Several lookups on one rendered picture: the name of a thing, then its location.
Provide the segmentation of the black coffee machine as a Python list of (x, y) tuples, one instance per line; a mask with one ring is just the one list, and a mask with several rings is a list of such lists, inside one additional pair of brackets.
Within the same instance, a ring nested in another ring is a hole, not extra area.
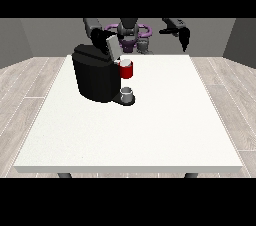
[(116, 102), (123, 106), (135, 103), (135, 96), (129, 103), (121, 101), (120, 62), (113, 62), (93, 45), (78, 45), (72, 54), (72, 61), (79, 92), (85, 98), (101, 103)]

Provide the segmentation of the small grey cup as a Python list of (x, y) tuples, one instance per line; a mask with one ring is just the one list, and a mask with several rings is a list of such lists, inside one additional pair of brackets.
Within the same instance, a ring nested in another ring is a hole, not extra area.
[(129, 103), (133, 99), (133, 91), (130, 87), (123, 87), (120, 90), (120, 94), (121, 94), (121, 101), (124, 103)]

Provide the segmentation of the pale grey machine lid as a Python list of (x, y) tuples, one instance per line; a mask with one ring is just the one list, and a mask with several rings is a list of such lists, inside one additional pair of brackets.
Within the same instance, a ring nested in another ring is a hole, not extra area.
[(112, 35), (106, 39), (106, 43), (109, 49), (110, 56), (113, 61), (116, 61), (122, 54), (119, 41), (116, 35)]

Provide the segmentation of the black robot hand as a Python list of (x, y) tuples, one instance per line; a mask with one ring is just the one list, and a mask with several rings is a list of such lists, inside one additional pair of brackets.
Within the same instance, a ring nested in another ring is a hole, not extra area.
[(166, 28), (159, 31), (160, 34), (172, 34), (179, 38), (183, 51), (186, 51), (189, 40), (190, 40), (190, 30), (187, 27), (182, 28)]
[(100, 49), (103, 54), (107, 55), (108, 46), (106, 39), (112, 35), (113, 33), (110, 31), (95, 28), (91, 32), (91, 41), (96, 48)]

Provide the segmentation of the red pod holder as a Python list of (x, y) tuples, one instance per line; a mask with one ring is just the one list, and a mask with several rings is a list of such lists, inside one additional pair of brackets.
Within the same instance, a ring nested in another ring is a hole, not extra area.
[(121, 60), (119, 69), (121, 78), (129, 79), (133, 76), (133, 62), (130, 59)]

